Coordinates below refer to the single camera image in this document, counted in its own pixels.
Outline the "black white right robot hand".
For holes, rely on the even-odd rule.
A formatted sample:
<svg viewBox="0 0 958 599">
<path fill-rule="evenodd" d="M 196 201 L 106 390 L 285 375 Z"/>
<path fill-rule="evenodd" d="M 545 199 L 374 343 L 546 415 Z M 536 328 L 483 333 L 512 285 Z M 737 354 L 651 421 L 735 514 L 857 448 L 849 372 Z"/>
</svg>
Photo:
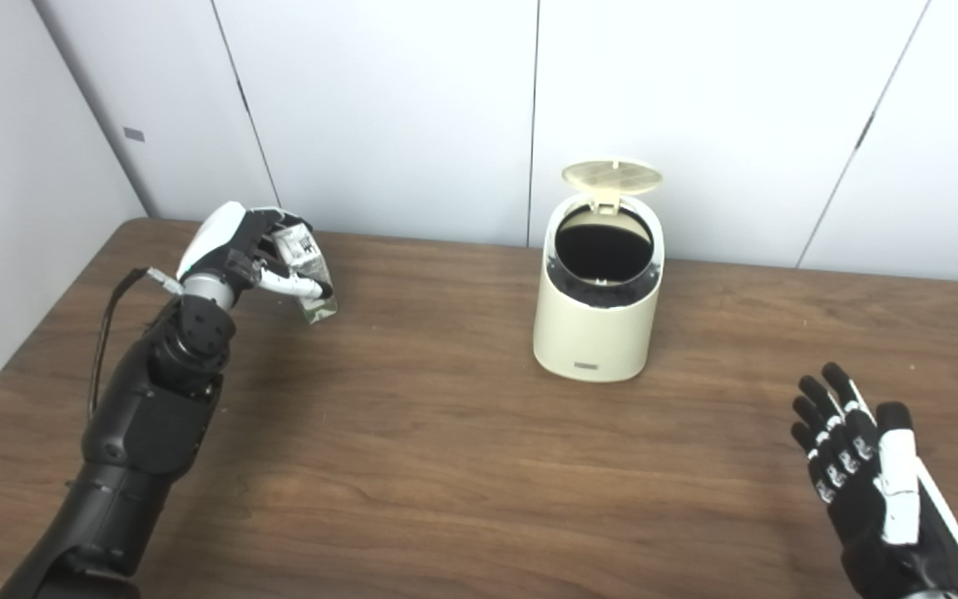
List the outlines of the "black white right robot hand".
<svg viewBox="0 0 958 599">
<path fill-rule="evenodd" d="M 868 405 L 837 363 L 799 379 L 793 439 L 862 598 L 958 598 L 958 520 L 898 401 Z"/>
</svg>

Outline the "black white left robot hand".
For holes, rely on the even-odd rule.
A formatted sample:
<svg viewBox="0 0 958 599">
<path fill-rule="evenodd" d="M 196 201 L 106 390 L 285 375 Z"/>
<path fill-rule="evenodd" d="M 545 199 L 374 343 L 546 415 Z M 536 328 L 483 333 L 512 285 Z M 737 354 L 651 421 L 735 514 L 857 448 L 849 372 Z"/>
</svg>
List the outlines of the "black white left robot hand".
<svg viewBox="0 0 958 599">
<path fill-rule="evenodd" d="M 184 295 L 225 311 L 254 288 L 298 300 L 334 297 L 327 262 L 307 220 L 278 207 L 250 209 L 236 201 L 225 202 L 201 225 L 176 278 Z"/>
</svg>

